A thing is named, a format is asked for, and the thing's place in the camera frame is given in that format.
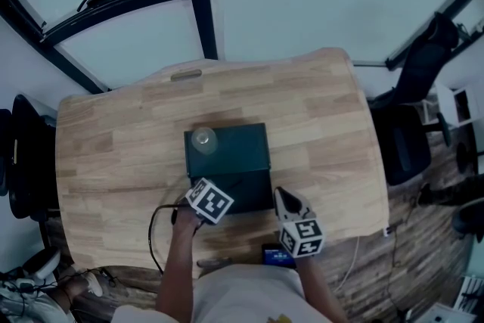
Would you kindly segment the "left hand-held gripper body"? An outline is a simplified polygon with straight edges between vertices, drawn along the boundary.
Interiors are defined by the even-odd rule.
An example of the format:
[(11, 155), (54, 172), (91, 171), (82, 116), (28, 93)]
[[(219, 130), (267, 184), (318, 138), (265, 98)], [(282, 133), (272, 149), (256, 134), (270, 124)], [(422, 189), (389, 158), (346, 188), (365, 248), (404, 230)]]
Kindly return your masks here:
[(216, 225), (234, 203), (232, 197), (205, 178), (188, 190), (185, 199), (198, 216), (212, 225)]

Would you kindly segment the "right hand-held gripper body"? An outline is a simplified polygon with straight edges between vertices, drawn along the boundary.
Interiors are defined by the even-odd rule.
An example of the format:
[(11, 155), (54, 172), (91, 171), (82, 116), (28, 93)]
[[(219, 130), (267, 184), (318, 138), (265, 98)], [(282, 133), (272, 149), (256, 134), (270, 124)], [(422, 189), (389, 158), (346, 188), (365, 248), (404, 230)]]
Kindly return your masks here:
[(315, 216), (279, 222), (279, 241), (292, 257), (318, 255), (325, 242), (322, 224)]

